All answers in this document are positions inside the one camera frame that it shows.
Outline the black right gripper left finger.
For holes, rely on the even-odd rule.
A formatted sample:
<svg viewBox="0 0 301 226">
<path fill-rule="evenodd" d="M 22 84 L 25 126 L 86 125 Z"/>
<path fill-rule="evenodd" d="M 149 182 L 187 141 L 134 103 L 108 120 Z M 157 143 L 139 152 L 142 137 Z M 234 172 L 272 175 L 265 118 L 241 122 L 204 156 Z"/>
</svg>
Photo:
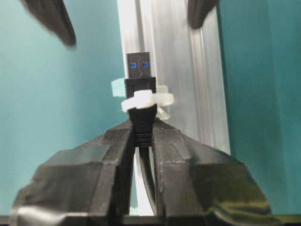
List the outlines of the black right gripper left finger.
<svg viewBox="0 0 301 226">
<path fill-rule="evenodd" d="M 111 226 L 129 213 L 134 129 L 130 121 L 41 164 L 17 194 L 12 226 Z"/>
</svg>

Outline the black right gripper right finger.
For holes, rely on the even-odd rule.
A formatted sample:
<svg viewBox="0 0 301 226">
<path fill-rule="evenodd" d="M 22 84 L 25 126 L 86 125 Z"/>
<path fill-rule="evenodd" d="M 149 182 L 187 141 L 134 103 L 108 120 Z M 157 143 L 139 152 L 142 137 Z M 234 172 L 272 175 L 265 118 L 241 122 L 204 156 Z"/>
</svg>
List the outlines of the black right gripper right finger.
<svg viewBox="0 0 301 226">
<path fill-rule="evenodd" d="M 156 120 L 156 205 L 168 226 L 279 226 L 245 164 Z"/>
</svg>

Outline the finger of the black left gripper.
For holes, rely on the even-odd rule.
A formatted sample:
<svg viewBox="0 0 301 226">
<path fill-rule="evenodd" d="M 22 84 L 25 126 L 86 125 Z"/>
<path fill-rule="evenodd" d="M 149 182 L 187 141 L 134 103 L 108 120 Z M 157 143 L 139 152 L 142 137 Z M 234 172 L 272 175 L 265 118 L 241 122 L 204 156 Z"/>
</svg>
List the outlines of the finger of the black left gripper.
<svg viewBox="0 0 301 226">
<path fill-rule="evenodd" d="M 76 45 L 76 34 L 62 0 L 23 0 L 24 8 L 46 29 L 69 47 Z"/>
<path fill-rule="evenodd" d="M 218 0 L 188 0 L 188 24 L 191 29 L 201 28 L 207 15 L 216 6 Z"/>
</svg>

